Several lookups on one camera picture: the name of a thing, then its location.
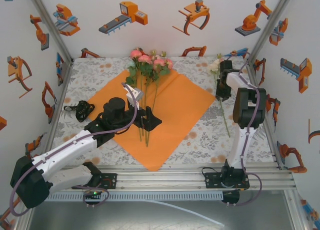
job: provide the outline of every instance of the pink rose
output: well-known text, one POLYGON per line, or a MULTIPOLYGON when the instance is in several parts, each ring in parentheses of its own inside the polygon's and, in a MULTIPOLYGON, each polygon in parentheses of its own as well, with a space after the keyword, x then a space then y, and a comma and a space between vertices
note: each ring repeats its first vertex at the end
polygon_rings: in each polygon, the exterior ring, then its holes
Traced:
POLYGON ((158 66, 165 66, 165 65, 166 65, 166 62, 164 61, 164 59, 158 58, 153 62, 153 69, 157 71, 158 66))
POLYGON ((147 56, 147 55, 140 56, 140 57, 138 58, 138 61, 139 61, 139 62, 147 62, 147 63, 149 63, 149 64, 152 64, 152 61, 151 61, 150 56, 147 56))
POLYGON ((142 53, 138 50, 134 50, 134 51, 131 51, 130 53, 130 58, 133 59, 133 58, 137 58, 137 57, 140 57, 142 56, 142 53))
POLYGON ((172 67, 174 66, 174 63, 170 59, 166 59, 165 63, 168 65, 169 69, 172 69, 172 67))

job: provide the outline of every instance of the black clamp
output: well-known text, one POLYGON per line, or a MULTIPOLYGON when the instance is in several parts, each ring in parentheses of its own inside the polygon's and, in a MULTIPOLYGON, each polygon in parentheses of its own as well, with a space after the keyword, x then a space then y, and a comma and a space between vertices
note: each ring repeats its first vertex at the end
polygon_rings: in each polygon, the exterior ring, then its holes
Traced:
POLYGON ((77 106, 64 106, 65 111, 75 111, 75 117, 79 122, 83 122, 89 114, 95 109, 94 104, 87 101, 79 101, 77 106))

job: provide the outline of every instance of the flower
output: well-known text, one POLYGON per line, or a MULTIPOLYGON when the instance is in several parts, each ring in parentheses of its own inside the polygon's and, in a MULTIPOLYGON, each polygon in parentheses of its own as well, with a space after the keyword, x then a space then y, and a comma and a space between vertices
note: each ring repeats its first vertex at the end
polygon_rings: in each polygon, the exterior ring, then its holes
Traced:
POLYGON ((153 69, 157 71, 158 66, 165 66, 165 65, 166 65, 166 62, 164 61, 164 59, 158 58, 153 62, 153 69))
POLYGON ((152 64, 152 61, 151 61, 150 56, 147 56, 147 55, 140 56, 140 57, 138 58, 138 61, 139 61, 139 62, 147 62, 147 63, 149 63, 149 64, 152 64))
POLYGON ((129 61, 128 63, 126 63, 126 65, 124 66, 124 69, 128 69, 129 67, 136 67, 136 64, 134 61, 129 61))
POLYGON ((212 64, 210 64, 210 65, 208 66, 209 72, 213 72, 213 73, 218 72, 218 70, 219 70, 219 64, 220 64, 221 61, 223 61, 223 60, 221 60, 221 59, 216 59, 215 61, 212 62, 212 64))
POLYGON ((156 54, 157 54, 157 51, 156 51, 156 50, 152 50, 152 51, 151 51, 151 55, 152 55, 152 56, 155 56, 156 54))
POLYGON ((172 67, 174 66, 174 63, 172 62, 172 60, 168 58, 165 60, 165 63, 168 65, 169 69, 172 69, 172 67))
POLYGON ((133 50, 131 51, 130 53, 130 58, 133 59, 133 58, 137 58, 137 57, 140 57, 142 56, 142 53, 138 50, 133 50))

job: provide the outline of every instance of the white tube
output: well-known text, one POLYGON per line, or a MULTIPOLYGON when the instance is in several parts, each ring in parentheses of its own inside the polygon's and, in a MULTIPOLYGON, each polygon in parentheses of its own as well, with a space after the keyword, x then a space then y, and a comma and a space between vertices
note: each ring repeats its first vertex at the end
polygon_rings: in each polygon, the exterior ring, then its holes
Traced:
POLYGON ((165 206, 169 206, 169 207, 173 207, 173 208, 176 208, 176 209, 179 209, 179 210, 182 210, 182 211, 185 211, 185 212, 188 212, 188 213, 191 213, 193 215, 196 215, 196 216, 199 216, 199 217, 202 217, 203 219, 206 219, 214 224, 217 224, 217 225, 220 225, 222 227, 224 227, 225 225, 221 222, 218 222, 218 221, 215 221, 211 218, 208 218, 206 216, 203 216, 197 212, 194 212, 194 211, 191 211, 191 210, 188 210, 188 209, 185 209, 185 208, 182 208, 182 207, 179 207, 179 206, 175 206, 175 205, 172 205, 172 204, 169 204, 169 203, 165 203, 165 202, 161 202, 161 201, 152 201, 152 200, 143 200, 143 201, 146 201, 146 202, 151 202, 151 203, 156 203, 156 204, 161 204, 161 205, 165 205, 165 206))

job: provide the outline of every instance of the rose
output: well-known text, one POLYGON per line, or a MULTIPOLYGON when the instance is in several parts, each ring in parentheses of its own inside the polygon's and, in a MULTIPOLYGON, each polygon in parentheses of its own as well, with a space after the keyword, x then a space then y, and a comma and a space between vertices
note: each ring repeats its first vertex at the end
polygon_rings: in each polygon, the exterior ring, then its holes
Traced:
POLYGON ((147 56, 147 55, 140 56, 140 57, 138 58, 138 61, 139 61, 139 62, 146 62, 146 63, 152 64, 152 60, 151 60, 150 56, 147 56))
POLYGON ((210 72, 218 72, 220 59, 216 59, 212 64, 209 65, 208 69, 210 72))
POLYGON ((159 71, 158 66, 165 66, 165 65, 166 65, 166 62, 164 61, 164 59, 158 58, 153 62, 153 69, 158 72, 159 71))
POLYGON ((133 58, 138 58, 142 56, 142 53, 138 50, 134 50, 134 51, 131 51, 130 53, 130 58, 133 59, 133 58))
POLYGON ((169 69, 172 69, 174 66, 174 63, 170 59, 165 60, 166 65, 168 66, 169 69))

